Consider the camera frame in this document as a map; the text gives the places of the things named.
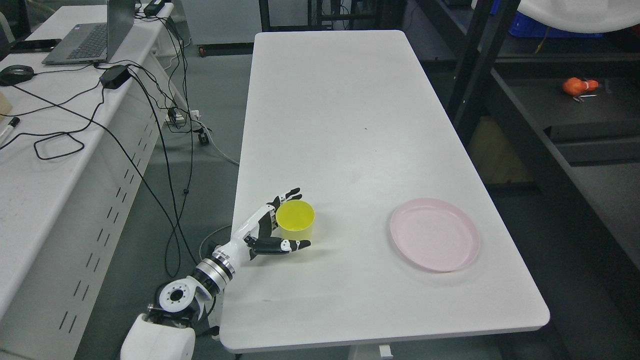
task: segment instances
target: laptop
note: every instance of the laptop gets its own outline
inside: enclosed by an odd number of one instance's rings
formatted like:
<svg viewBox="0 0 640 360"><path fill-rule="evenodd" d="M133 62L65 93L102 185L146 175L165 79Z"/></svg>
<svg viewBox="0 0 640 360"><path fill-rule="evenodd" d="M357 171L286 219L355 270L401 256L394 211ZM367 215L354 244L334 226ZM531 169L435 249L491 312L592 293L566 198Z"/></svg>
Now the laptop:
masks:
<svg viewBox="0 0 640 360"><path fill-rule="evenodd" d="M107 22L78 24L42 61L68 65L109 61L133 26L136 0L107 0Z"/></svg>

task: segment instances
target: wooden block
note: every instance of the wooden block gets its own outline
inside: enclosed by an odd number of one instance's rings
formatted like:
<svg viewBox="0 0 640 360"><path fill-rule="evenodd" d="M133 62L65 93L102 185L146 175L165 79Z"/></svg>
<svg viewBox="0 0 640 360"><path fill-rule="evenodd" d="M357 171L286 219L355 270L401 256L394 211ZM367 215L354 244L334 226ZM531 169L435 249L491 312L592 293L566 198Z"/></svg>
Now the wooden block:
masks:
<svg viewBox="0 0 640 360"><path fill-rule="evenodd" d="M515 150L491 117L482 117L467 147L484 184L533 181Z"/></svg>
<svg viewBox="0 0 640 360"><path fill-rule="evenodd" d="M4 119L4 115L2 114L9 114L9 111L11 111L12 108L13 106L9 100L7 100L2 92L0 92L0 120Z"/></svg>

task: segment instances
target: laptop keyboard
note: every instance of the laptop keyboard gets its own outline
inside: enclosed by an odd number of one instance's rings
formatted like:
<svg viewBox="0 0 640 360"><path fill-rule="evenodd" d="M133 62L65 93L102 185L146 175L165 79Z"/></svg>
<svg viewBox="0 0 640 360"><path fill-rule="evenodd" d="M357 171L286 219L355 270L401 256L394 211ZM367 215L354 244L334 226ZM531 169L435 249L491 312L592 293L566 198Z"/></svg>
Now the laptop keyboard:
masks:
<svg viewBox="0 0 640 360"><path fill-rule="evenodd" d="M96 58L107 47L107 24L95 26L89 36L73 50L67 59Z"/></svg>

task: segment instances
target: pink plate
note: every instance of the pink plate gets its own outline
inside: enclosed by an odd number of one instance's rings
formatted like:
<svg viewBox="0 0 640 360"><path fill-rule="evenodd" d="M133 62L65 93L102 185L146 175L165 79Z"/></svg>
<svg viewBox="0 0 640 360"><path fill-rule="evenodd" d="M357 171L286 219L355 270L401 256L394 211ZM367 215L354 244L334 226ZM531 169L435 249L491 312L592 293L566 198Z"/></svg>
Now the pink plate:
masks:
<svg viewBox="0 0 640 360"><path fill-rule="evenodd" d="M438 199L413 199L400 205L391 216L391 236L410 261L437 272L464 268L480 250L473 221Z"/></svg>

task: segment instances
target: black power adapter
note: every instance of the black power adapter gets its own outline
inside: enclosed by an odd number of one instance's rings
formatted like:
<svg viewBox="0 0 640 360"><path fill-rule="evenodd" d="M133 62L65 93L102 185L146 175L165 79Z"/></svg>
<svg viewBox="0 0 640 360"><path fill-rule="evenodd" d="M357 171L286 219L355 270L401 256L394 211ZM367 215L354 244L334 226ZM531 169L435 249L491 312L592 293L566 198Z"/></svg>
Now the black power adapter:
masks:
<svg viewBox="0 0 640 360"><path fill-rule="evenodd" d="M164 0L153 0L145 6L143 12L146 17L156 16L164 7Z"/></svg>
<svg viewBox="0 0 640 360"><path fill-rule="evenodd" d="M125 65L114 65L102 73L100 83L104 88L117 89L129 80L130 77L131 74L129 73L128 67Z"/></svg>

